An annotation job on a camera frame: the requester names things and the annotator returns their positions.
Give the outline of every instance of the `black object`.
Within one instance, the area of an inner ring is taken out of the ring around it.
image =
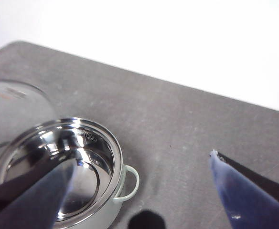
[[[165,221],[152,211],[142,211],[132,217],[128,229],[165,229]]]

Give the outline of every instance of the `shiny metal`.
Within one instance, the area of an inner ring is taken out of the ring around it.
[[[24,132],[0,158],[1,184],[52,157],[62,155],[64,159],[67,151],[75,160],[75,172],[57,216],[61,228],[97,212],[117,188],[123,163],[115,137],[88,120],[55,120]]]

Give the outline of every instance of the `pot handle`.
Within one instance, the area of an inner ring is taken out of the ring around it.
[[[119,195],[120,195],[120,193],[121,193],[121,191],[122,191],[122,189],[124,187],[124,184],[125,184],[126,172],[130,172],[130,173],[132,173],[135,176],[136,184],[135,184],[135,187],[134,187],[132,192],[130,192],[128,195],[126,195],[124,197],[120,197]],[[131,199],[136,194],[136,192],[139,189],[139,185],[140,185],[139,181],[140,181],[140,177],[139,177],[138,172],[135,170],[135,168],[133,168],[131,166],[128,166],[128,165],[124,165],[123,180],[121,182],[121,185],[120,185],[120,187],[118,189],[117,194],[113,198],[114,203],[124,202],[124,201],[127,201],[128,199]]]

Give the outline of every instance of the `cookware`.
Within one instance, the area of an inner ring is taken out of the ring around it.
[[[136,194],[140,179],[134,168],[123,164],[117,139],[100,124],[66,118],[24,132],[0,158],[0,184],[47,160],[60,156],[64,160],[67,151],[75,172],[54,228],[108,228],[122,202]],[[121,197],[126,172],[135,176],[136,185]]]

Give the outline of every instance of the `stainless steel pot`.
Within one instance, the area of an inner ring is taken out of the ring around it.
[[[134,168],[123,164],[117,139],[100,124],[67,118],[24,132],[0,158],[0,184],[66,151],[75,160],[75,175],[54,228],[108,228],[122,202],[136,194],[140,178]],[[121,197],[126,172],[135,176],[136,185]]]

